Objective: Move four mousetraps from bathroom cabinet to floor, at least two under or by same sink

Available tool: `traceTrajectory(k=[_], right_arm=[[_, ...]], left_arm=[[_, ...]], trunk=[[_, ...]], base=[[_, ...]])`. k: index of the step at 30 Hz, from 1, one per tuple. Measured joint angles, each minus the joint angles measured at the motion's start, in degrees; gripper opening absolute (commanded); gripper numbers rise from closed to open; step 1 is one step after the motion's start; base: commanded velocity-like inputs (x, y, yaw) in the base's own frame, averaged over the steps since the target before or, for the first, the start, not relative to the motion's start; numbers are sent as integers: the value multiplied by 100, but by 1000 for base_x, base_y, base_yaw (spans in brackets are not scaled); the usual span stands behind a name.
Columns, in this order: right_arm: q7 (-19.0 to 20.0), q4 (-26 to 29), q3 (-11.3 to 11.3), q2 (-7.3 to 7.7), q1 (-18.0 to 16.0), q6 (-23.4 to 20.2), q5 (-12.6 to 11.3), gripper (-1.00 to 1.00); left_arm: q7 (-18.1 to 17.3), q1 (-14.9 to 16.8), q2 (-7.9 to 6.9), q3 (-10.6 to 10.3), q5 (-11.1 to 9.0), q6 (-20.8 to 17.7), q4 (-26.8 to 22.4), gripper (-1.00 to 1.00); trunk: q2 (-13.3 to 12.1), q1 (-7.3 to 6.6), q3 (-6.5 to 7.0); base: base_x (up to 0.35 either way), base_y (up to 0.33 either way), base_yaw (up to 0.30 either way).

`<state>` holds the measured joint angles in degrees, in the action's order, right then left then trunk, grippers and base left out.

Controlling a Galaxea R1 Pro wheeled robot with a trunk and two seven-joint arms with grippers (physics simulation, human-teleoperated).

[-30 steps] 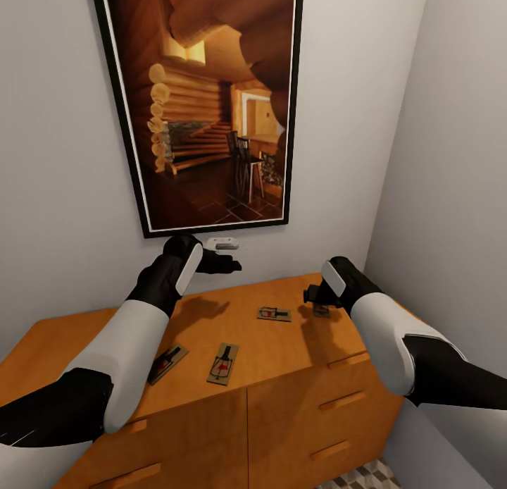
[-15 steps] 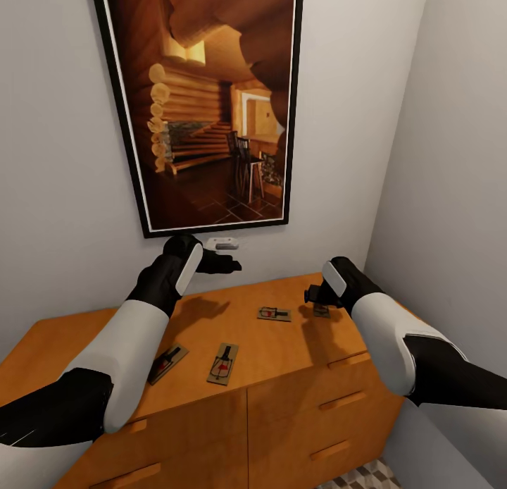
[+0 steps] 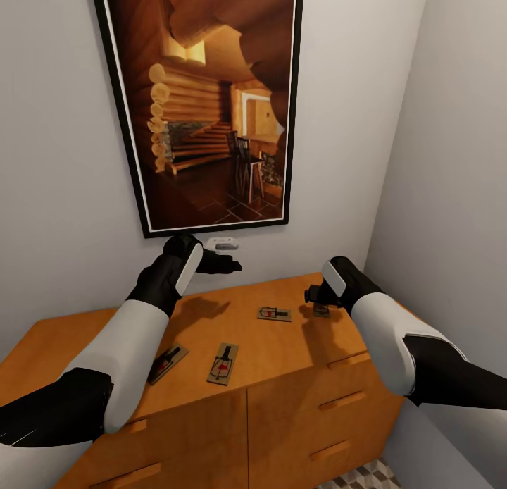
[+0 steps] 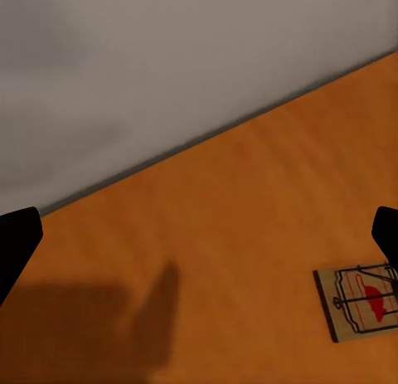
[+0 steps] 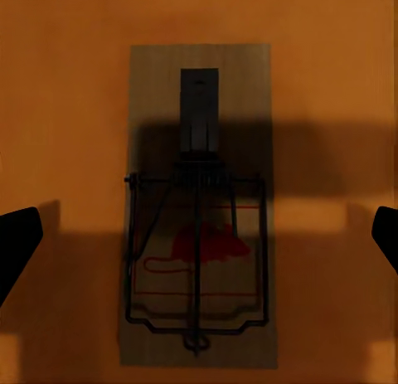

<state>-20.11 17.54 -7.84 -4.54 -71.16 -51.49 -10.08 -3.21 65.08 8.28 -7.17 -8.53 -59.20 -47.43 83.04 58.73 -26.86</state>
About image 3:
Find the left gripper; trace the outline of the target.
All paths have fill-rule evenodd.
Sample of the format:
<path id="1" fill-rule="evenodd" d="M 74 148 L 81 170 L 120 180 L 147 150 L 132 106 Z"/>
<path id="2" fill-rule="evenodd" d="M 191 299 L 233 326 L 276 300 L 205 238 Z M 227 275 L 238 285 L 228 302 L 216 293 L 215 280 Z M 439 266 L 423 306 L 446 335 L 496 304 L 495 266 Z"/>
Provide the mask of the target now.
<path id="1" fill-rule="evenodd" d="M 215 252 L 211 252 L 211 263 L 210 266 L 206 270 L 196 271 L 197 273 L 207 273 L 207 274 L 231 274 L 232 271 L 241 271 L 242 266 L 238 261 L 233 261 L 233 257 L 231 255 L 219 255 Z"/>

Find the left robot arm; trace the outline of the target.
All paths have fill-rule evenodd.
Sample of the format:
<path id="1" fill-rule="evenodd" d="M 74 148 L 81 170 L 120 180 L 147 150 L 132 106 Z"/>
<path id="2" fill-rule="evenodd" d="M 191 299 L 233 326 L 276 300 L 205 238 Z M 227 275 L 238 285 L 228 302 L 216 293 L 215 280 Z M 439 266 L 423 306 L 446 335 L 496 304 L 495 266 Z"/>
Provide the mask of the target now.
<path id="1" fill-rule="evenodd" d="M 231 238 L 175 233 L 113 318 L 55 383 L 0 407 L 0 489 L 52 489 L 135 413 L 159 344 L 194 274 L 241 271 Z"/>

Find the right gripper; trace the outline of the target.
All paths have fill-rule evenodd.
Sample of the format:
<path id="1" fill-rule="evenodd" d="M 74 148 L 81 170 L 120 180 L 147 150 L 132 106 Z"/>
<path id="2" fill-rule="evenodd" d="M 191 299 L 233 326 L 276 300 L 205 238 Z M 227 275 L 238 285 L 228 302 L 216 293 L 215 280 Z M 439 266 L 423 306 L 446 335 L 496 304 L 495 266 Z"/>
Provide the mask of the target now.
<path id="1" fill-rule="evenodd" d="M 319 304 L 329 304 L 342 307 L 343 304 L 335 296 L 328 296 L 324 292 L 323 284 L 314 285 L 312 284 L 308 290 L 304 292 L 305 303 L 318 302 Z"/>

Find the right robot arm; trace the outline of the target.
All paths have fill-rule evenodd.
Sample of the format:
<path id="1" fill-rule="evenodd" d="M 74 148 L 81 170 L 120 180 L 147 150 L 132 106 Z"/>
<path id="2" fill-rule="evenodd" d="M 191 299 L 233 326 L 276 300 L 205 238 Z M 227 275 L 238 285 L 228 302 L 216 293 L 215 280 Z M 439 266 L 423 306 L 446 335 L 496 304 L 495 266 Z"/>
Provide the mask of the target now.
<path id="1" fill-rule="evenodd" d="M 471 364 L 462 351 L 337 257 L 305 303 L 344 307 L 382 382 L 407 397 L 493 489 L 507 489 L 507 379 Z"/>

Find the mousetrap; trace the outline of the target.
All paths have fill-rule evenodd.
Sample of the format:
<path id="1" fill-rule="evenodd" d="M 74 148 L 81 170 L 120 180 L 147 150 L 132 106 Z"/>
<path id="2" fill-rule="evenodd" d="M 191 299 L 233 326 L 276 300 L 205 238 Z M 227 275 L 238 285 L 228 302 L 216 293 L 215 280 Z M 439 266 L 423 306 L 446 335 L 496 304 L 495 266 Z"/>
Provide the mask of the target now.
<path id="1" fill-rule="evenodd" d="M 319 304 L 318 302 L 313 303 L 314 316 L 320 318 L 330 318 L 329 304 Z"/>
<path id="2" fill-rule="evenodd" d="M 278 309 L 270 307 L 258 307 L 257 319 L 268 319 L 271 321 L 291 322 L 290 309 Z"/>
<path id="3" fill-rule="evenodd" d="M 188 353 L 189 350 L 185 346 L 176 342 L 165 353 L 162 353 L 157 360 L 153 361 L 147 381 L 151 385 L 159 382 L 159 380 L 162 379 L 169 370 L 176 366 Z"/>
<path id="4" fill-rule="evenodd" d="M 209 373 L 209 377 L 206 380 L 208 383 L 224 386 L 228 384 L 238 349 L 239 345 L 228 343 L 221 344 Z"/>

